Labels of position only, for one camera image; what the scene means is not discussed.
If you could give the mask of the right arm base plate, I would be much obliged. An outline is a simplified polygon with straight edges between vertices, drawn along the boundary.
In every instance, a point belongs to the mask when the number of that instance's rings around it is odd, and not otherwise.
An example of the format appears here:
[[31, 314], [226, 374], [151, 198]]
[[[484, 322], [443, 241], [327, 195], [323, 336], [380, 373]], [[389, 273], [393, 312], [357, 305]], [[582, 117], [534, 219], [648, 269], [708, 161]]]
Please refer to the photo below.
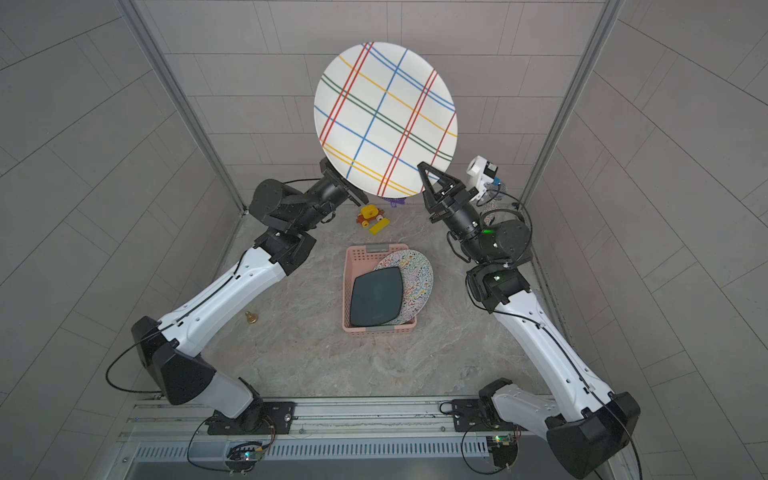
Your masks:
[[501, 419], [492, 402], [482, 398], [453, 399], [442, 402], [439, 411], [453, 419], [456, 432], [512, 432], [518, 426]]

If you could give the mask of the purple microfibre cloth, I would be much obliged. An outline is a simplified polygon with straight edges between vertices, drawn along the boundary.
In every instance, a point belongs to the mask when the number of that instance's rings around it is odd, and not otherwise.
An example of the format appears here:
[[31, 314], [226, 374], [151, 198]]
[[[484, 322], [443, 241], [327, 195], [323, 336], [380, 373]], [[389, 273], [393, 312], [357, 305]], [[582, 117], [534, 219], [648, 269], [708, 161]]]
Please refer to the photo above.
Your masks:
[[398, 208], [406, 204], [406, 198], [387, 198], [387, 202], [392, 208]]

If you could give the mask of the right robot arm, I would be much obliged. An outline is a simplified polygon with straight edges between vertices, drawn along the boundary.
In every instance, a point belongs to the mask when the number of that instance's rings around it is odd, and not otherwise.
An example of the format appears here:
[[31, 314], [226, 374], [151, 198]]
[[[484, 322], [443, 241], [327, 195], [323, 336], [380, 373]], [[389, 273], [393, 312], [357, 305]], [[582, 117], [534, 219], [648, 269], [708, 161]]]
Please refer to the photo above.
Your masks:
[[628, 392], [617, 393], [579, 357], [544, 312], [519, 270], [532, 258], [533, 225], [518, 199], [511, 206], [477, 210], [477, 188], [421, 162], [418, 173], [430, 221], [443, 222], [456, 254], [472, 264], [465, 287], [472, 304], [494, 316], [517, 340], [545, 381], [547, 402], [508, 380], [481, 394], [490, 419], [512, 423], [546, 440], [574, 478], [597, 472], [625, 447], [641, 408]]

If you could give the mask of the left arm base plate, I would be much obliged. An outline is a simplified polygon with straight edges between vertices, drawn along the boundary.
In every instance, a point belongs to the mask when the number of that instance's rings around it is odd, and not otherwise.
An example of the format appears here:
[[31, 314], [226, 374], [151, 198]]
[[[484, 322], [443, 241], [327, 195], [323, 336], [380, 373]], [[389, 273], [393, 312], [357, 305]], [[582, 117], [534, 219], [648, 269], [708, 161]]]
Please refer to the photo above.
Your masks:
[[204, 425], [208, 435], [288, 434], [296, 406], [295, 402], [264, 402], [257, 399], [236, 418], [229, 418], [215, 411]]

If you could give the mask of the colourful squiggle pattern plate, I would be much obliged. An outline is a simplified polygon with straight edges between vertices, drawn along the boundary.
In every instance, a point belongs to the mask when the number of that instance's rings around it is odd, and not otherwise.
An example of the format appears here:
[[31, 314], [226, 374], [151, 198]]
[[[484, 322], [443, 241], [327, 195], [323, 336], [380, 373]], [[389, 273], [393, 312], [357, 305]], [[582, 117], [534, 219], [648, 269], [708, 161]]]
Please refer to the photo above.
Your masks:
[[400, 312], [387, 325], [410, 322], [425, 307], [434, 285], [433, 268], [427, 257], [416, 250], [398, 250], [382, 259], [375, 271], [398, 267], [403, 283]]

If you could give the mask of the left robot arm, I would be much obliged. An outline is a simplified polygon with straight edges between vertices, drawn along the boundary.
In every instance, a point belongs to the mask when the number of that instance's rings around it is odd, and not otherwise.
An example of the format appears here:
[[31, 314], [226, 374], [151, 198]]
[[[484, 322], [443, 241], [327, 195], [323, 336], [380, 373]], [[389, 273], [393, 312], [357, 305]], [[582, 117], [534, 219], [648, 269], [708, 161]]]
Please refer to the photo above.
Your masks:
[[364, 206], [368, 197], [328, 159], [306, 191], [276, 179], [254, 191], [249, 213], [266, 228], [236, 264], [176, 310], [131, 329], [144, 369], [170, 404], [202, 403], [230, 419], [256, 416], [260, 399], [245, 381], [206, 362], [202, 352], [215, 334], [252, 300], [297, 270], [316, 240], [310, 232], [345, 201]]

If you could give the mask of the white plaid striped plate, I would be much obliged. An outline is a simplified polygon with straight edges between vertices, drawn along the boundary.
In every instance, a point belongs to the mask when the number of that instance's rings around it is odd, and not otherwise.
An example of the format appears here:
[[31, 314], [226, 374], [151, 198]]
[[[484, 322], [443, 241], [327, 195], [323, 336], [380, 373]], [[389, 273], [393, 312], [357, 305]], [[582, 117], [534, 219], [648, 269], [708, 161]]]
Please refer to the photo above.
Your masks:
[[338, 54], [320, 76], [313, 114], [332, 166], [381, 198], [420, 194], [419, 164], [446, 171], [458, 144], [458, 111], [446, 83], [396, 44], [367, 42]]

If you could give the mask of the dark teal square plate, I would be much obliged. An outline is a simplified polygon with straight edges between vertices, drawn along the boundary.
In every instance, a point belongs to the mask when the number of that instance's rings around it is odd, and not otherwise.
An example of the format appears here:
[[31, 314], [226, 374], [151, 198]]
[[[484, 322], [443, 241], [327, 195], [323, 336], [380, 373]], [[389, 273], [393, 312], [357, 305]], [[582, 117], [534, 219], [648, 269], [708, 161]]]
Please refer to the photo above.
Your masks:
[[378, 327], [394, 321], [403, 302], [399, 267], [386, 267], [358, 276], [352, 288], [349, 322], [353, 327]]

